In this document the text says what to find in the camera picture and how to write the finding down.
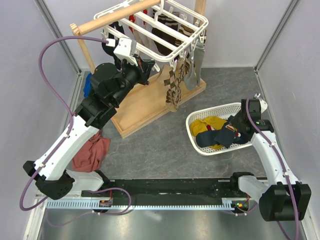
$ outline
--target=reddish-brown cloth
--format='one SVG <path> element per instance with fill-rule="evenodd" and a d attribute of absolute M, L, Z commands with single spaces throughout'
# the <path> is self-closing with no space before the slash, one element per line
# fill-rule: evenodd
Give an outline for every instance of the reddish-brown cloth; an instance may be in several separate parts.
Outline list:
<path fill-rule="evenodd" d="M 99 169 L 109 150 L 109 145 L 110 139 L 102 137 L 98 132 L 82 146 L 72 159 L 73 170 L 89 173 Z"/>

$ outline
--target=wooden dowel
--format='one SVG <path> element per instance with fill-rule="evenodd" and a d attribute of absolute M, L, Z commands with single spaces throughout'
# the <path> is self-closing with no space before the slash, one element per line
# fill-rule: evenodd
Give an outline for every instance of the wooden dowel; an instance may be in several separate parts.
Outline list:
<path fill-rule="evenodd" d="M 71 27 L 72 32 L 73 32 L 73 34 L 74 34 L 75 36 L 80 36 L 77 25 L 75 25 L 75 24 L 73 23 L 73 24 L 70 24 L 70 27 Z M 90 55 L 89 50 L 88 50 L 88 47 L 87 47 L 87 45 L 86 45 L 86 43 L 85 43 L 84 40 L 82 40 L 82 39 L 77 39 L 77 41 L 78 41 L 79 46 L 80 46 L 80 48 L 81 48 L 81 50 L 82 50 L 82 52 L 83 52 L 83 55 L 84 55 L 84 57 L 85 57 L 86 62 L 87 62 L 88 65 L 89 65 L 89 68 L 90 68 L 90 70 L 91 70 L 91 73 L 93 74 L 93 73 L 95 72 L 96 67 L 95 67 L 94 61 L 93 61 L 92 58 L 91 58 L 91 55 Z"/>
<path fill-rule="evenodd" d="M 205 11 L 206 11 L 206 4 L 207 4 L 207 0 L 195 0 L 195 7 L 194 7 L 194 11 L 198 14 L 201 15 L 205 15 Z M 195 24 L 197 21 L 197 18 L 193 18 L 193 24 Z"/>
<path fill-rule="evenodd" d="M 87 23 L 84 23 L 84 24 L 78 26 L 79 34 L 81 36 L 85 35 L 85 34 L 90 33 L 96 29 L 102 28 L 103 26 L 112 24 L 113 22 L 116 22 L 120 19 L 128 17 L 128 16 L 135 14 L 137 12 L 143 11 L 144 9 L 150 8 L 154 5 L 157 5 L 160 2 L 161 2 L 161 0 L 143 0 L 143 1 L 140 1 L 140 2 L 135 3 L 133 5 L 122 8 L 118 11 L 109 13 L 105 16 L 99 17 L 95 20 L 89 21 Z"/>

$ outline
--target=wooden frame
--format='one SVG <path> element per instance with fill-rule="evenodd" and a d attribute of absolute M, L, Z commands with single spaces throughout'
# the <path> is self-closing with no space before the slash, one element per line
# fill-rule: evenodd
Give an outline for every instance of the wooden frame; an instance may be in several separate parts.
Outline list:
<path fill-rule="evenodd" d="M 204 15 L 205 5 L 207 0 L 195 1 L 195 12 Z M 157 5 L 161 0 L 143 0 L 131 6 L 122 8 L 116 12 L 112 12 L 103 17 L 99 17 L 95 20 L 84 23 L 77 26 L 75 23 L 70 27 L 75 36 L 83 36 L 96 29 L 102 28 L 105 25 L 109 25 L 127 16 L 143 11 Z M 89 50 L 84 40 L 77 40 L 79 46 L 83 52 L 83 55 L 90 67 L 92 73 L 94 73 L 96 67 L 91 58 Z M 166 107 L 166 92 L 167 88 L 156 81 L 157 74 L 149 78 L 150 84 L 148 86 L 138 85 L 126 96 L 126 98 L 120 104 L 120 108 L 117 109 L 117 114 L 111 119 L 116 129 L 123 138 L 133 134 L 164 114 L 169 110 Z M 206 89 L 206 83 L 201 80 L 200 87 L 192 91 L 188 91 L 185 84 L 181 83 L 181 102 L 183 104 L 189 99 L 193 98 L 197 94 Z"/>

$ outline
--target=drying rack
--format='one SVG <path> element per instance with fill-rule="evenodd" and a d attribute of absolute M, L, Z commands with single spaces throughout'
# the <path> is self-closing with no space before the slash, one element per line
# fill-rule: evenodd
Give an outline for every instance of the drying rack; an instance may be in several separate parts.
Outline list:
<path fill-rule="evenodd" d="M 113 22 L 120 21 L 121 23 L 132 27 L 148 38 L 172 50 L 169 55 L 162 56 L 139 43 L 137 43 L 136 45 L 137 53 L 142 52 L 158 62 L 167 62 L 173 68 L 175 68 L 177 64 L 177 61 L 174 60 L 176 56 L 180 55 L 181 57 L 186 57 L 185 51 L 190 45 L 194 46 L 197 43 L 196 41 L 204 40 L 203 35 L 206 27 L 208 26 L 208 20 L 203 16 L 205 13 L 206 0 L 196 0 L 195 11 L 186 8 L 185 6 L 173 0 L 140 0 L 137 3 L 134 3 L 136 1 L 137 0 L 125 0 L 124 2 L 114 7 L 97 13 L 94 16 L 94 20 L 84 23 L 80 26 L 77 26 L 74 23 L 71 24 L 70 27 L 73 34 L 76 36 L 83 36 L 96 29 L 103 28 L 105 33 L 111 33 L 118 38 L 127 37 L 126 35 L 109 26 L 109 24 Z M 169 11 L 166 11 L 164 9 L 164 2 L 167 2 L 170 5 Z M 147 8 L 153 8 L 157 11 L 154 18 L 142 12 Z M 193 23 L 190 23 L 183 18 L 173 15 L 173 9 L 178 9 L 179 11 L 192 16 L 194 19 Z M 160 23 L 158 21 L 158 16 L 161 14 L 164 14 L 169 18 L 177 21 L 179 24 L 189 27 L 194 31 L 193 34 L 191 36 L 185 36 L 178 31 L 175 31 L 170 27 Z M 169 42 L 166 42 L 162 38 L 159 38 L 151 32 L 145 30 L 143 27 L 140 27 L 137 24 L 125 19 L 130 15 L 135 15 L 137 18 L 142 19 L 153 28 L 160 29 L 161 31 L 181 40 L 181 45 L 174 46 Z M 90 56 L 89 50 L 83 40 L 79 39 L 78 43 L 90 67 L 90 70 L 93 73 L 96 67 Z M 123 138 L 131 135 L 132 133 L 136 132 L 137 130 L 143 128 L 147 124 L 153 122 L 154 120 L 169 112 L 165 103 L 166 92 L 168 89 L 156 81 L 157 77 L 157 74 L 150 77 L 150 84 L 148 86 L 137 85 L 136 87 L 134 87 L 134 89 L 131 90 L 131 92 L 122 101 L 120 108 L 117 109 L 117 114 L 111 119 L 116 129 Z M 205 89 L 206 83 L 203 80 L 201 80 L 200 86 L 197 86 L 196 89 L 192 91 L 188 91 L 184 83 L 182 82 L 181 102 L 179 104 L 183 104 Z"/>

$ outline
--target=concrete floor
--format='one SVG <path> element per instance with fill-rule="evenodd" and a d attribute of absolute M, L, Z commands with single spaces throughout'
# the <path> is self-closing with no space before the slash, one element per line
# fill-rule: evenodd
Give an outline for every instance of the concrete floor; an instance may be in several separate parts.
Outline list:
<path fill-rule="evenodd" d="M 102 135 L 111 139 L 100 170 L 110 179 L 218 178 L 233 172 L 265 176 L 256 150 L 251 146 L 214 156 L 201 156 L 193 148 L 186 118 L 194 111 L 240 102 L 260 91 L 252 67 L 203 68 L 206 90 L 129 137 L 122 139 L 108 122 Z"/>

